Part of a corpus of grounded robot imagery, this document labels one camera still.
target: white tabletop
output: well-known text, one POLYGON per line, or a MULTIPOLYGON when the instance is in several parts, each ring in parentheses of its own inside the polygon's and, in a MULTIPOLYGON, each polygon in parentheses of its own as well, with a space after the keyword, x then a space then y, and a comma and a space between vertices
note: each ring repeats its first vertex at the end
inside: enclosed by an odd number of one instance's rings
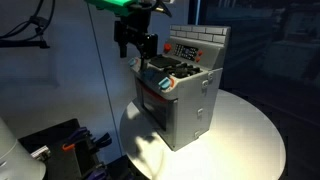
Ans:
POLYGON ((284 170, 283 140, 247 101, 219 90, 208 132, 173 152, 131 102, 120 138, 130 161, 149 179, 273 180, 284 170))

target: control panel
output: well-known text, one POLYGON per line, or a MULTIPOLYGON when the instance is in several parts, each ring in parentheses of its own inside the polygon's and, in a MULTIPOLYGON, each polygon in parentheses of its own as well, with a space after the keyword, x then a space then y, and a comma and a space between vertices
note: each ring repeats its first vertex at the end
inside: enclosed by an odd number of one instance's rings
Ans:
POLYGON ((174 55, 194 61, 198 53, 198 48, 177 44, 174 55))

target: white round table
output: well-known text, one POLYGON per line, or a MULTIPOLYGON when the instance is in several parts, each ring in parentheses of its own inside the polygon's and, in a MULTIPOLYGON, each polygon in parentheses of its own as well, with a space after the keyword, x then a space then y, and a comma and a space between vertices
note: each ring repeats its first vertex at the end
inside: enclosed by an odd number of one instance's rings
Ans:
POLYGON ((130 103, 120 139, 130 161, 149 179, 276 180, 284 170, 283 140, 272 122, 247 101, 219 90, 210 130, 173 152, 130 103))

